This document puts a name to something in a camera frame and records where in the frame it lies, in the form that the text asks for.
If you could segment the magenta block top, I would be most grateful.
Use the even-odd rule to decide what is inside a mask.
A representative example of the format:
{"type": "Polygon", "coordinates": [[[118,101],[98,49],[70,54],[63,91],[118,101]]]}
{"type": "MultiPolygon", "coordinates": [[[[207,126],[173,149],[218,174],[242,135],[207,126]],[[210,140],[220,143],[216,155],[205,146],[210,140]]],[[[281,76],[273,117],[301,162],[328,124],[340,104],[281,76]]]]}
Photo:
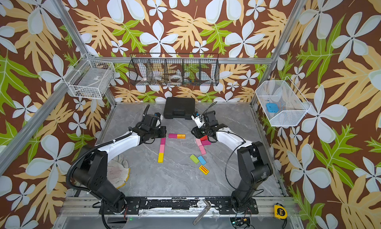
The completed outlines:
{"type": "Polygon", "coordinates": [[[172,139],[177,139],[178,135],[177,134],[169,134],[168,135],[169,138],[172,138],[172,139]]]}

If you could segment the light pink block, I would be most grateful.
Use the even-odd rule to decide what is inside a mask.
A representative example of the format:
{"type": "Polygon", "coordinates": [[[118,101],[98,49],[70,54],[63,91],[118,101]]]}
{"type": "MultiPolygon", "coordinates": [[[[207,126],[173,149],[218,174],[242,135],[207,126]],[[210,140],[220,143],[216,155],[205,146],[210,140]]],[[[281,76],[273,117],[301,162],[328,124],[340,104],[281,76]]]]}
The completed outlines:
{"type": "Polygon", "coordinates": [[[195,142],[196,142],[196,144],[200,147],[200,146],[203,146],[203,144],[202,144],[202,142],[201,142],[201,140],[200,139],[195,139],[195,142]]]}
{"type": "Polygon", "coordinates": [[[159,153],[164,154],[164,152],[165,152],[165,145],[160,145],[159,153]]]}

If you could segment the orange block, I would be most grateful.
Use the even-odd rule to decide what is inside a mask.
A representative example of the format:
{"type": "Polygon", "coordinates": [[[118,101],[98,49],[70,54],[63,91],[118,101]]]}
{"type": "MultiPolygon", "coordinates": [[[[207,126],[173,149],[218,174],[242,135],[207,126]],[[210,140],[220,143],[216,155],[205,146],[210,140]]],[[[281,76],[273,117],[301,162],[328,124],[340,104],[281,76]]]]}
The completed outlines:
{"type": "Polygon", "coordinates": [[[178,138],[178,139],[185,139],[185,138],[186,138],[186,135],[185,135],[185,134],[178,134],[178,135],[177,135],[177,138],[178,138]]]}

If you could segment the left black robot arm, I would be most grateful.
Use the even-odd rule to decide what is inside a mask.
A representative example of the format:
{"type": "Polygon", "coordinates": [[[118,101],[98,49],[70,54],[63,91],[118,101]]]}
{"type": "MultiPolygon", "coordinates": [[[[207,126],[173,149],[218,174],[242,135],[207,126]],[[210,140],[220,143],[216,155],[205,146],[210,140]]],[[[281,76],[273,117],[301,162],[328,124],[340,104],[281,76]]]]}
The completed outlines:
{"type": "Polygon", "coordinates": [[[149,140],[166,137],[160,113],[144,113],[142,120],[122,136],[87,150],[70,166],[66,183],[70,188],[90,193],[101,201],[101,208],[122,213],[126,207],[125,195],[107,178],[108,163],[121,153],[149,140]]]}

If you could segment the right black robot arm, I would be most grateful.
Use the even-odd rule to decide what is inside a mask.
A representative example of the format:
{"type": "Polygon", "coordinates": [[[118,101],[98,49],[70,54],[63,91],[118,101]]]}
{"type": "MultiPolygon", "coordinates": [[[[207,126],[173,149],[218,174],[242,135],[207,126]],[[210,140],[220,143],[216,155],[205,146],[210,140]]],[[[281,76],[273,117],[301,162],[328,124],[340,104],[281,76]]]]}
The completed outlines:
{"type": "Polygon", "coordinates": [[[218,123],[215,111],[203,114],[195,112],[191,118],[196,123],[191,131],[192,135],[197,139],[211,137],[237,155],[241,181],[231,194],[230,205],[236,213],[252,210],[256,205],[253,199],[255,191],[273,174],[265,146],[260,141],[247,140],[234,133],[227,125],[218,123]]]}

